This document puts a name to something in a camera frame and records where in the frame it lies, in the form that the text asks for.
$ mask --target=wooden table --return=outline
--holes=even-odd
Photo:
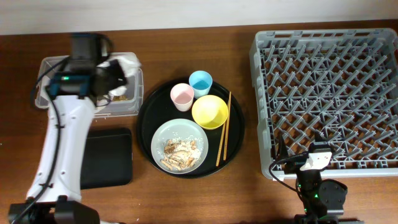
[[[92,128],[133,132],[133,181],[121,187],[83,190],[83,203],[101,219],[126,223],[270,223],[303,213],[297,194],[266,179],[260,170],[257,110],[249,48],[260,30],[391,27],[398,21],[331,22],[199,29],[104,32],[116,52],[142,62],[145,96],[167,80],[206,70],[239,101],[246,134],[241,151],[219,173],[185,180],[157,170],[139,150],[136,117],[97,119]],[[29,91],[43,58],[68,55],[68,34],[0,37],[0,222],[9,205],[22,203],[44,143],[47,113],[29,106]],[[345,218],[396,223],[398,178],[341,179],[348,186]]]

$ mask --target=chopsticks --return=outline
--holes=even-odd
[[[220,146],[218,147],[218,155],[217,155],[217,161],[216,161],[216,166],[220,164],[220,157],[221,157],[221,150],[223,148],[223,140],[224,140],[224,133],[225,133],[225,143],[224,143],[224,156],[223,160],[226,160],[226,151],[227,151],[227,145],[228,145],[228,129],[229,129],[229,114],[231,112],[231,95],[232,93],[229,93],[229,99],[228,99],[228,117],[226,121],[223,124],[223,130],[221,132],[221,140],[220,140]]]

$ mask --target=gray dish rack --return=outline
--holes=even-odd
[[[322,177],[398,175],[397,46],[392,29],[258,32],[250,64],[264,176],[279,133],[293,155],[315,132],[336,151]]]

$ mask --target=white backdrop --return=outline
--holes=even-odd
[[[0,35],[397,18],[398,0],[0,0]]]

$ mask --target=food in bowl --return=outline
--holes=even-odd
[[[164,158],[160,162],[169,170],[184,170],[193,167],[200,154],[194,140],[170,139],[164,147]]]

